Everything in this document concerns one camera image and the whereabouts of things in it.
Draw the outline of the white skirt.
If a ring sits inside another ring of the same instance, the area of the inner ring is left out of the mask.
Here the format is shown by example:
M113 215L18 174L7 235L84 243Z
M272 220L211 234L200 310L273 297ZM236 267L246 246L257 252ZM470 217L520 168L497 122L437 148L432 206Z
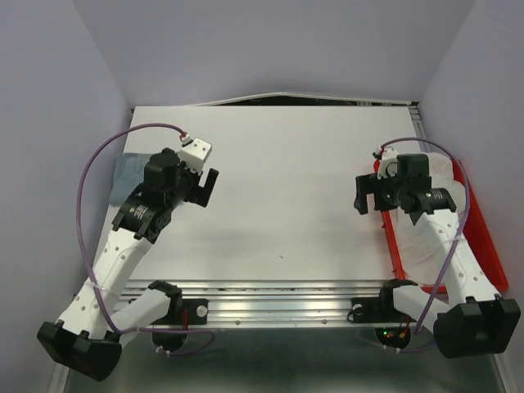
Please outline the white skirt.
M453 161L440 153L430 152L429 174L434 188L444 188L457 206L457 214L463 216L465 210L465 188L454 179ZM445 237L445 244L439 243L438 230L450 232L454 237L458 223L456 219L435 224L432 220L450 217L447 210L438 210L433 215L423 215L413 224L408 214L401 209L391 212L391 222L406 277L422 286L435 283L440 268L451 246L451 238Z

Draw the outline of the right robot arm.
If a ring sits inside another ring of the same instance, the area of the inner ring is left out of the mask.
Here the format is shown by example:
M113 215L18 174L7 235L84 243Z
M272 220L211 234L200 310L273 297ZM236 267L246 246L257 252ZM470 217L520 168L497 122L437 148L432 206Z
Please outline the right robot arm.
M401 209L430 249L442 256L435 285L445 286L448 300L436 299L413 281L392 279L371 304L350 312L354 322L371 315L378 322L407 316L432 333L448 359L505 352L521 310L484 275L463 236L467 216L458 214L448 189L433 187L428 155L387 149L378 155L376 167L357 177L355 209L367 214L368 196L381 213Z

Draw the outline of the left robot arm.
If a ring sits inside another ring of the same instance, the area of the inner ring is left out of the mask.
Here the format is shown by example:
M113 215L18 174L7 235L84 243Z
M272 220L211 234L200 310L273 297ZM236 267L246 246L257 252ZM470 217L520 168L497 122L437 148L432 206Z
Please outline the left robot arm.
M159 349L169 354L183 346L190 325L206 324L208 301L184 300L179 287L162 280L150 283L120 311L113 309L174 209L182 202L207 206L219 174L210 169L205 184L199 184L210 153L207 142L195 139L180 151L166 148L151 156L143 181L114 217L79 293L56 321L38 330L38 341L55 362L100 382L140 332L151 333Z

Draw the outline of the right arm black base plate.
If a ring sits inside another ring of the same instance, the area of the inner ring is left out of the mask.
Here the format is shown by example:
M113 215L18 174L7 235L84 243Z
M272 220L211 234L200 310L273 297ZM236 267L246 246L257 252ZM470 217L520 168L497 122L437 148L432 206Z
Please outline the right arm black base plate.
M351 323L391 323L395 316L382 308L378 297L353 297L346 319Z

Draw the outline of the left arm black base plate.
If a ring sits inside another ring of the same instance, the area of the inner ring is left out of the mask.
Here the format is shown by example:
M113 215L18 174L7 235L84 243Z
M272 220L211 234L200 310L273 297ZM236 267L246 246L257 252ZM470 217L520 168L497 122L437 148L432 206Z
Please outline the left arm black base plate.
M165 314L155 319L150 325L173 325L188 328L207 324L208 300L178 299L169 303Z

